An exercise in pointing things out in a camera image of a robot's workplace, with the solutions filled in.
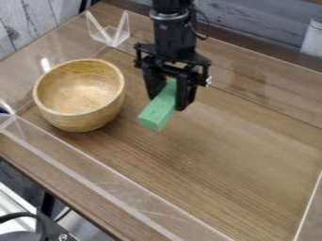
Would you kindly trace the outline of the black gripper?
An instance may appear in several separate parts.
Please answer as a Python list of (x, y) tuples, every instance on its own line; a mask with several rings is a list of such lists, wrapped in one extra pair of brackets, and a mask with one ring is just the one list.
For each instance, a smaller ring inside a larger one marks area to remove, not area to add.
[(196, 39), (205, 40), (194, 30), (196, 10), (173, 13), (149, 11), (153, 21), (154, 43), (136, 43), (134, 66), (141, 68), (149, 99), (153, 99), (165, 85), (165, 75), (176, 78), (176, 110), (192, 104), (197, 86), (205, 86), (210, 61), (196, 51)]

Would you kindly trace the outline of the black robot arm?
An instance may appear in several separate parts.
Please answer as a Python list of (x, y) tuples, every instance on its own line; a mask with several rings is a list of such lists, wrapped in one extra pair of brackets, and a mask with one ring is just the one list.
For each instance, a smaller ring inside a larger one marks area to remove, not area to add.
[(193, 0), (152, 0), (149, 18), (153, 22), (153, 43), (133, 45), (134, 67), (141, 69), (150, 100), (165, 86), (165, 77), (176, 79), (174, 108), (182, 111), (193, 102), (197, 86), (205, 86), (210, 76), (210, 60), (196, 52), (197, 10)]

